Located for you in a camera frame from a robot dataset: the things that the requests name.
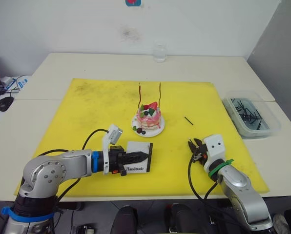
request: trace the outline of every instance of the silver robotic arm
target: silver robotic arm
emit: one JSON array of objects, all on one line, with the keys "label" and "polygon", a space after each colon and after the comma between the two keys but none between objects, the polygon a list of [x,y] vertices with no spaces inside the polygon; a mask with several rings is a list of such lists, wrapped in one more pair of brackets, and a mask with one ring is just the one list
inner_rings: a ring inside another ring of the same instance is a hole
[{"label": "silver robotic arm", "polygon": [[189,141],[194,154],[193,162],[204,165],[208,176],[220,184],[223,193],[231,201],[241,224],[250,231],[268,230],[272,219],[262,197],[252,188],[249,177],[225,161],[225,146],[221,135],[211,135],[200,141],[194,139],[198,147]]},{"label": "silver robotic arm", "polygon": [[61,183],[92,174],[91,156],[91,150],[78,150],[32,159],[24,168],[25,182],[20,187],[19,195],[30,198],[56,195]]},{"label": "silver robotic arm", "polygon": [[9,215],[4,233],[51,233],[54,212],[62,197],[56,197],[61,183],[96,172],[121,173],[124,176],[124,165],[142,162],[150,156],[151,152],[126,153],[121,146],[109,149],[110,144],[116,144],[122,132],[112,124],[102,139],[102,151],[76,150],[57,156],[41,155],[30,160],[23,170],[23,180],[13,206],[2,210],[3,214]]}]

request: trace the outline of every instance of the clear glass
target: clear glass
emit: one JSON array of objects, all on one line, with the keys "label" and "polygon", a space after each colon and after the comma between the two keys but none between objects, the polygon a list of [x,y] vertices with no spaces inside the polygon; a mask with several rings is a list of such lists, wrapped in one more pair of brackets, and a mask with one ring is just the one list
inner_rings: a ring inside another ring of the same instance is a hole
[{"label": "clear glass", "polygon": [[166,43],[161,40],[154,42],[153,58],[156,62],[164,62],[166,59]]}]

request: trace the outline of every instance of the white wall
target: white wall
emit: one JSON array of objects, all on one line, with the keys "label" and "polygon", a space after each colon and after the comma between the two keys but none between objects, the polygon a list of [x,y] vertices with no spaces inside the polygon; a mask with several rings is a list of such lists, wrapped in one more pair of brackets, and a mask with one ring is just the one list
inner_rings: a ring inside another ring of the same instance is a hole
[{"label": "white wall", "polygon": [[291,0],[280,3],[248,63],[291,120]]},{"label": "white wall", "polygon": [[248,57],[280,0],[0,0],[0,75],[32,74],[50,52]]}]

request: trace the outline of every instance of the white bracket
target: white bracket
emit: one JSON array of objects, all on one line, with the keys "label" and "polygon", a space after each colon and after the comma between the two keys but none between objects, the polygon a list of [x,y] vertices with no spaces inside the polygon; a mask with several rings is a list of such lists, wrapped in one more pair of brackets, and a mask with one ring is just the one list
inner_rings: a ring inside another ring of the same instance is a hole
[{"label": "white bracket", "polygon": [[209,166],[216,160],[222,159],[225,161],[225,146],[223,138],[220,134],[210,135],[203,139],[203,142],[208,148],[208,160],[204,165],[204,170],[209,173]]},{"label": "white bracket", "polygon": [[120,129],[115,124],[111,124],[111,126],[108,129],[108,133],[106,133],[102,138],[104,175],[106,175],[109,171],[108,146],[110,144],[115,145],[122,133],[123,133],[122,129]]}]

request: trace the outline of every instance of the clear plastic bin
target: clear plastic bin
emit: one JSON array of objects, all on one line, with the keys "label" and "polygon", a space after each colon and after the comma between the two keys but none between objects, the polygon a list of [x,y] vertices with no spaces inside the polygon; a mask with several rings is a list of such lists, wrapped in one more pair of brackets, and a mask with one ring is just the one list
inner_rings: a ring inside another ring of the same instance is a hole
[{"label": "clear plastic bin", "polygon": [[243,138],[261,138],[281,129],[265,102],[252,91],[231,91],[223,104]]}]

